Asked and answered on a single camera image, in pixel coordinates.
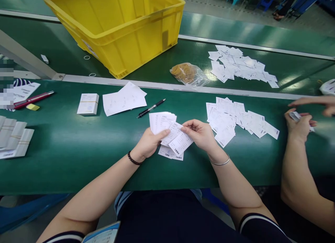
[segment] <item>black bead bracelet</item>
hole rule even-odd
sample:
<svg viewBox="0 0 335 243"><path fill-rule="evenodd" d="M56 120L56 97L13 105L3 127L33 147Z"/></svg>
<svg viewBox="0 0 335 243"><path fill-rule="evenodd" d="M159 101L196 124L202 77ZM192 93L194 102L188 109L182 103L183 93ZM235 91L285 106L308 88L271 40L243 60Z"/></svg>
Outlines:
<svg viewBox="0 0 335 243"><path fill-rule="evenodd" d="M141 164L143 164L143 162L142 162L142 163L138 163L138 162L136 162L135 160L133 160L133 159L131 158L131 156L130 156L130 152L131 152L131 151L128 152L128 158L130 159L131 162L133 162L135 165L141 165Z"/></svg>

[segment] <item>blue jeans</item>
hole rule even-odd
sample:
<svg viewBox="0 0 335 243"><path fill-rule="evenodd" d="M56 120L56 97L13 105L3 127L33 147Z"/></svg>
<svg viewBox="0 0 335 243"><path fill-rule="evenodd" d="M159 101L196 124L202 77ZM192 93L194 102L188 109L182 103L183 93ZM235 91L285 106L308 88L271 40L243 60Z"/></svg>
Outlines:
<svg viewBox="0 0 335 243"><path fill-rule="evenodd" d="M202 192L200 189L190 189L191 192L193 192L193 194L195 195L195 197L197 198L197 200L199 200L200 203L201 199L202 199ZM127 198L129 198L129 196L132 194L132 191L122 191L118 194L118 196L115 199L114 202L114 210L116 213L116 216L119 215L119 211L121 209L121 207L123 206L123 204L125 203L125 201L127 200Z"/></svg>

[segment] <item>red pen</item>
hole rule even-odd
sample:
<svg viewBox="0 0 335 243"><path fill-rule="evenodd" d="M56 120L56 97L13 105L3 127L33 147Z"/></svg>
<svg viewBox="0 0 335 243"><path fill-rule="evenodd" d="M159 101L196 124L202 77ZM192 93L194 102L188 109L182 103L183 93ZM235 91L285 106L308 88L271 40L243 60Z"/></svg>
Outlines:
<svg viewBox="0 0 335 243"><path fill-rule="evenodd" d="M44 92L40 95L34 96L32 98L28 98L27 100L17 102L14 104L14 109L21 109L23 107L26 107L28 104L32 104L35 102L38 102L44 98L49 97L51 94L55 93L54 91Z"/></svg>

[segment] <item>yellow plastic crate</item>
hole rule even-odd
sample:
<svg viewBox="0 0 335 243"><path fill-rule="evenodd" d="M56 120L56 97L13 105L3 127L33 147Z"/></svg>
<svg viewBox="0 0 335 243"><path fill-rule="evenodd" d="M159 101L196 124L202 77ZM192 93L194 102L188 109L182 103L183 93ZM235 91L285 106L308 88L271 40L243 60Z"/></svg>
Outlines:
<svg viewBox="0 0 335 243"><path fill-rule="evenodd" d="M177 44L183 0L44 0L118 79Z"/></svg>

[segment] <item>woman's right hand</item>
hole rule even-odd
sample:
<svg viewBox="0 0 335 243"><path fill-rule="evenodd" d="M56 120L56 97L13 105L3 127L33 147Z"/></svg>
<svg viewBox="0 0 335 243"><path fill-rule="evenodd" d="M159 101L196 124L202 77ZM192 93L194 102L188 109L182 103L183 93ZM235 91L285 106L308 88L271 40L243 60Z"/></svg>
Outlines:
<svg viewBox="0 0 335 243"><path fill-rule="evenodd" d="M183 123L183 126L181 131L189 135L200 149L210 152L218 147L209 124L193 119Z"/></svg>

